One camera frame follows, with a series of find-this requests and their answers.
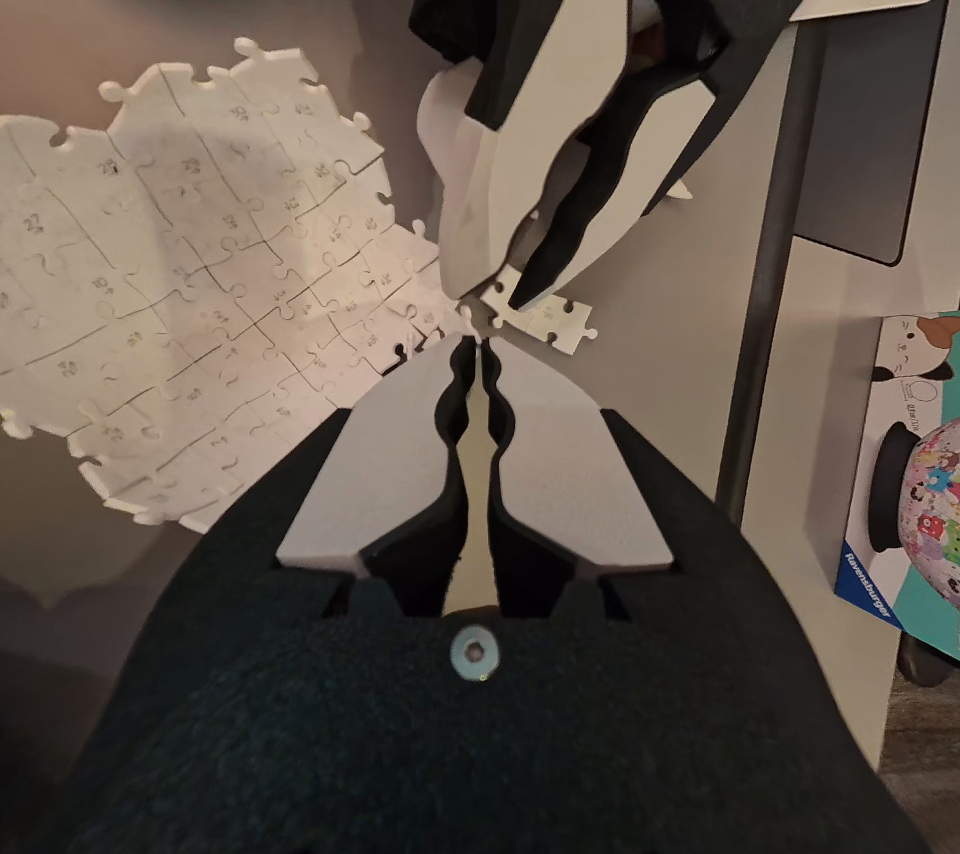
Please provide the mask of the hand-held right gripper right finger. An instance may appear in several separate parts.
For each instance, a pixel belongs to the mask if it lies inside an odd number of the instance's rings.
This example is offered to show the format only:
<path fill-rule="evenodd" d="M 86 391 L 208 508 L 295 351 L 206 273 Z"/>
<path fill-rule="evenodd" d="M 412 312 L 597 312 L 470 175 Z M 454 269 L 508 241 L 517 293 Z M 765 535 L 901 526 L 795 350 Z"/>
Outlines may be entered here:
<path fill-rule="evenodd" d="M 501 613 L 547 618 L 572 582 L 667 571 L 674 555 L 601 407 L 505 339 L 486 339 L 481 363 Z"/>

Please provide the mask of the dark grey table flap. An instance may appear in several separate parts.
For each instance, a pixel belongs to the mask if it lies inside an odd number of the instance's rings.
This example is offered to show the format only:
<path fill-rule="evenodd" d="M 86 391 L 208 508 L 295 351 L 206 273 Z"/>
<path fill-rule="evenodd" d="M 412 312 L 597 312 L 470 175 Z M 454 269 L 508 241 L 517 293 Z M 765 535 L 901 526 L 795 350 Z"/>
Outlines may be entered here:
<path fill-rule="evenodd" d="M 902 259 L 949 1 L 827 19 L 796 237 Z"/>

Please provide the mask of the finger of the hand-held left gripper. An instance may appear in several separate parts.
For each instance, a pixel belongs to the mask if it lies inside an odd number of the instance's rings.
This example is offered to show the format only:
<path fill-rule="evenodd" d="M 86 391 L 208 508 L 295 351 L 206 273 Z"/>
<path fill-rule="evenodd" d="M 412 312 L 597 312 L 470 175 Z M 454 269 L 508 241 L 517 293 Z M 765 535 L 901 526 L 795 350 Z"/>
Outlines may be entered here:
<path fill-rule="evenodd" d="M 491 280 L 517 231 L 536 211 L 566 142 L 605 103 L 625 68 L 628 0 L 561 0 L 503 121 L 467 113 L 480 81 L 471 58 L 436 74 L 416 133 L 442 188 L 439 284 L 459 300 Z"/>
<path fill-rule="evenodd" d="M 656 204 L 715 102 L 693 73 L 626 77 L 588 129 L 580 176 L 527 261 L 510 307 L 528 308 L 589 268 Z"/>

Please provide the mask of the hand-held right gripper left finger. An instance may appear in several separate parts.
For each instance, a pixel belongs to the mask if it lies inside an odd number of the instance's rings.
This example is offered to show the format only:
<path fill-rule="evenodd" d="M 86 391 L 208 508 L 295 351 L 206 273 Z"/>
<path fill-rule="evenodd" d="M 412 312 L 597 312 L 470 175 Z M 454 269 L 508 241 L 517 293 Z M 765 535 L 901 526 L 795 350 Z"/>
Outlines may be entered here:
<path fill-rule="evenodd" d="M 280 542 L 280 565 L 379 579 L 404 614 L 442 615 L 469 525 L 457 444 L 477 346 L 448 336 L 354 404 Z"/>

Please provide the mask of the colourful puzzle box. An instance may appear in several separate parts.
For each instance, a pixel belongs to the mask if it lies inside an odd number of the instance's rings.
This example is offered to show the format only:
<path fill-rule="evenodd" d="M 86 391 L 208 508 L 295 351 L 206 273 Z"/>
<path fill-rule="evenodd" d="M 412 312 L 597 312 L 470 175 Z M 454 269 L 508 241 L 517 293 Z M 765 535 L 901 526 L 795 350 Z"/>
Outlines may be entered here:
<path fill-rule="evenodd" d="M 834 595 L 958 662 L 959 312 L 884 317 Z"/>

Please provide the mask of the partly built white puzzle ball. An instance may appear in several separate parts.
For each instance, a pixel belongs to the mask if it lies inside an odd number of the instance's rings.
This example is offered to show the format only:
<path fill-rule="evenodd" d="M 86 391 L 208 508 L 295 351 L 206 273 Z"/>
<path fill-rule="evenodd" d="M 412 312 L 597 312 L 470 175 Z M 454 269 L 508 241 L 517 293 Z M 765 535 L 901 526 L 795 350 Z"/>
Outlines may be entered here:
<path fill-rule="evenodd" d="M 198 534 L 470 312 L 383 147 L 297 47 L 104 82 L 105 130 L 2 116 L 2 428 Z"/>

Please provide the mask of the joined puzzle piece pair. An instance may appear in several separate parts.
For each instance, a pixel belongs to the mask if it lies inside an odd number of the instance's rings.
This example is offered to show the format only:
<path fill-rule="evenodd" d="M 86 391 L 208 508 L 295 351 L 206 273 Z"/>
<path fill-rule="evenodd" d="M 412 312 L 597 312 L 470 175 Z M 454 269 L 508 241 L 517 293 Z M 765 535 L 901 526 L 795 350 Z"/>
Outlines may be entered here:
<path fill-rule="evenodd" d="M 512 308 L 510 298 L 520 279 L 521 272 L 506 264 L 480 294 L 481 303 L 493 312 L 494 328 L 506 324 L 567 356 L 572 356 L 582 341 L 597 338 L 598 332 L 589 325 L 589 305 L 550 294 L 532 308 Z"/>

